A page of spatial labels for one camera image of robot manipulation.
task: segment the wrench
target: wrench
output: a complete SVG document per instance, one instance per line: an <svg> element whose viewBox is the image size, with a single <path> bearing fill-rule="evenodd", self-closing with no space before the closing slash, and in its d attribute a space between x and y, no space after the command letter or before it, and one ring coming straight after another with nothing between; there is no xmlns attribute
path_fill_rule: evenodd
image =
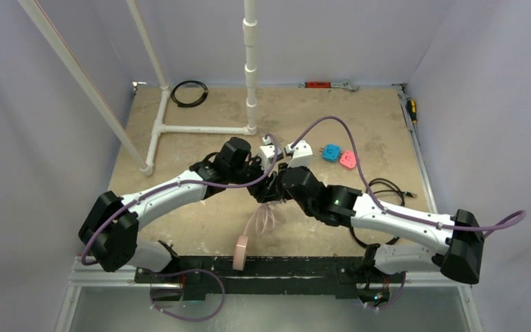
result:
<svg viewBox="0 0 531 332"><path fill-rule="evenodd" d="M343 81L340 83L306 82L306 83L301 83L298 87L306 88L306 89L344 89L350 92L359 90L358 86L351 85L349 81Z"/></svg>

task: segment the pink plug block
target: pink plug block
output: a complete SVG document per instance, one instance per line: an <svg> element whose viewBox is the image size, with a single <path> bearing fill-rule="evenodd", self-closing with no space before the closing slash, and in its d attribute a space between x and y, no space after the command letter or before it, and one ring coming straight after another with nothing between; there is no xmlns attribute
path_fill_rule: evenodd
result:
<svg viewBox="0 0 531 332"><path fill-rule="evenodd" d="M355 159L353 151L347 150L343 152L343 156L341 156L339 163L349 169L354 169L355 166L357 166L357 160Z"/></svg>

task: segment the coiled black cable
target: coiled black cable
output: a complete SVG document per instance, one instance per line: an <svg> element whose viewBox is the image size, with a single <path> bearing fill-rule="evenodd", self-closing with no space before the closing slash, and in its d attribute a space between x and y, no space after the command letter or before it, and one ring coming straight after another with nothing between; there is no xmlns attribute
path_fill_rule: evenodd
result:
<svg viewBox="0 0 531 332"><path fill-rule="evenodd" d="M376 194L381 194L383 192L393 192L395 193L396 195L398 195L398 197L400 197L400 206L404 206L405 205L405 197L408 196L408 197L416 197L416 194L413 194L411 192L403 192L400 187L398 187L394 182L386 179L386 178L374 178L373 180L369 181L369 187L372 187L373 185L384 185L386 187L388 187L389 189L385 189L385 190L378 190L378 191L374 191ZM367 243L361 241L360 239L357 238L357 236L355 235L355 230L353 229L353 227L349 227L349 233L351 234L351 237L353 238L353 240L355 242L357 242L358 245L360 245L362 248L367 248ZM398 242L400 238L399 237L394 237L392 238L392 240L386 242L386 244L389 244L389 245L392 245L392 244L395 244L396 242Z"/></svg>
<svg viewBox="0 0 531 332"><path fill-rule="evenodd" d="M180 100L176 98L176 90L178 90L178 88L184 84L196 84L200 86L201 88L204 89L203 95L196 101L193 101L190 103L181 102ZM176 85L174 89L172 89L172 92L170 93L170 99L172 99L172 101L175 102L176 105L178 105L178 107L190 108L190 107L197 107L198 105L204 103L208 95L209 95L209 89L207 88L206 84L199 82L199 81L188 80L188 81L178 83L178 85Z"/></svg>

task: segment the wooden board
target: wooden board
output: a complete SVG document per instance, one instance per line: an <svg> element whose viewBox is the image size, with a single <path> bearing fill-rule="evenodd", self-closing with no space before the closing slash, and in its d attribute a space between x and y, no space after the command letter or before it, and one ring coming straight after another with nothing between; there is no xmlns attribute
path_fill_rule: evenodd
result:
<svg viewBox="0 0 531 332"><path fill-rule="evenodd" d="M186 102L196 99L195 88L178 91ZM245 89L212 88L206 102L193 109L179 109L170 101L165 116L169 125L242 127L246 123ZM160 89L138 89L127 131L145 156L151 126L158 111ZM256 149L260 137L273 133L282 145L293 141L314 120L327 115L347 122L357 143L367 180L384 177L410 192L407 206L428 211L422 179L404 117L395 90L362 89L356 93L329 89L267 88L258 90L258 136L243 137ZM160 137L156 168L152 176L144 176L128 153L121 148L109 185L117 195L137 192L168 181L210 152L218 151L229 139L227 135L166 133ZM327 143L351 149L344 130L337 122L322 122L306 136L314 150ZM325 184L341 184L361 188L356 170L328 163L315 152L311 166L316 177ZM394 197L385 201L396 203ZM226 190L203 202L186 205L148 225L140 236L152 241L174 243L181 255L232 255L236 239L258 204L247 190ZM262 256L355 256L361 249L346 228L333 228L304 216L296 203L281 206L286 224L278 225L262 237L250 228L249 255ZM390 235L357 230L369 243L383 243Z"/></svg>

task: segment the gray wall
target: gray wall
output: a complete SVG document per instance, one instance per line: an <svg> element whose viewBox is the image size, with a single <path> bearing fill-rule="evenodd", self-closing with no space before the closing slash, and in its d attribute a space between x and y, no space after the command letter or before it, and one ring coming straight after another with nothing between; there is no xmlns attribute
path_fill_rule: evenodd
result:
<svg viewBox="0 0 531 332"><path fill-rule="evenodd" d="M93 2L134 80L157 84L124 1ZM242 0L139 0L171 82L245 84ZM260 84L407 82L451 0L257 1Z"/></svg>
<svg viewBox="0 0 531 332"><path fill-rule="evenodd" d="M51 12L68 10L52 4L44 1ZM107 84L103 93L125 121L131 83L105 44L86 52L99 23L83 9L75 35L61 32L81 61L97 66L93 80ZM86 26L95 32L85 34ZM19 4L0 1L0 331L53 330L80 248L77 231L106 189L117 151L111 130Z"/></svg>
<svg viewBox="0 0 531 332"><path fill-rule="evenodd" d="M486 331L531 331L531 1L456 1L409 91L440 211L527 210L487 239L474 294Z"/></svg>

